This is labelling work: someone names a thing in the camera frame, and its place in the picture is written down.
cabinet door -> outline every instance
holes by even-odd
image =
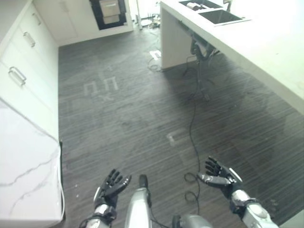
[[[0,97],[57,138],[57,126],[54,124],[53,114],[28,90],[27,82],[22,86],[15,75],[10,74],[9,71],[9,68],[0,62]]]
[[[89,0],[66,0],[66,6],[78,36],[99,31]]]
[[[50,89],[57,90],[58,73],[49,70],[37,51],[31,47],[23,37],[23,32],[19,27],[11,38],[11,43],[18,49],[36,74],[40,76],[41,80],[43,80]]]
[[[77,37],[71,23],[67,4],[63,0],[35,0],[34,5],[45,21],[55,40],[67,40]]]
[[[51,72],[57,73],[58,46],[42,21],[33,4],[20,23],[21,31],[28,45],[33,46]]]
[[[25,58],[13,43],[10,43],[4,51],[1,61],[7,68],[15,67],[20,71],[20,73],[16,72],[17,70],[11,72],[11,76],[15,77],[13,79],[18,78],[18,75],[26,77],[25,85],[22,88],[26,87],[50,112],[54,112],[57,104],[57,95],[28,63],[27,59],[31,58],[32,56],[30,55]]]

black robotic glove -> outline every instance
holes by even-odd
[[[103,184],[98,187],[94,196],[95,209],[103,204],[116,208],[118,194],[128,186],[132,178],[131,175],[123,178],[119,174],[119,171],[112,170]]]
[[[206,161],[206,174],[198,174],[198,178],[205,184],[220,188],[227,199],[236,190],[242,190],[242,179],[232,168],[227,168],[216,159],[208,157]]]

white baseboard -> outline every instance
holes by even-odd
[[[76,37],[76,38],[72,38],[72,39],[68,39],[68,40],[58,41],[58,44],[59,44],[59,46],[64,46],[64,45],[74,44],[74,43],[78,43],[78,42],[82,42],[82,41],[86,41],[86,40],[90,40],[90,39],[107,37],[107,36],[120,34],[120,33],[124,33],[124,32],[131,32],[131,31],[133,31],[132,22],[128,23],[128,25],[123,25],[123,26],[119,26],[119,27],[115,27],[115,28],[103,29],[103,30],[98,31],[97,33],[91,33],[91,34],[87,34],[85,36],[80,36],[80,37]]]

metal handle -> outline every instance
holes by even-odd
[[[17,67],[12,66],[9,68],[9,74],[11,73],[21,82],[21,85],[25,85],[27,77]]]
[[[38,26],[41,25],[41,20],[40,20],[40,18],[38,17],[38,15],[37,15],[36,13],[33,13],[32,16],[33,16],[34,18],[36,18],[36,21],[37,21],[37,23],[38,23]]]
[[[33,39],[33,37],[28,32],[23,33],[23,37],[26,37],[28,39],[29,44],[32,48],[36,45],[35,40]]]

dark gray floor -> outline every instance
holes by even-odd
[[[160,222],[169,225],[174,214],[196,213],[196,204],[183,196],[197,190],[183,180],[184,173],[197,170],[189,138],[193,101],[187,100],[196,74],[182,77],[185,66],[150,71],[148,52],[157,47],[158,37],[143,30],[60,48],[66,221],[58,227],[78,227],[93,212],[95,190],[112,168],[133,175],[119,197],[114,228],[124,226],[141,173],[149,178]],[[212,100],[196,95],[192,130],[201,163],[212,155],[232,166],[274,221],[286,221],[304,205],[303,116],[222,55],[203,69]],[[219,190],[201,190],[200,214],[215,228],[244,227]]]

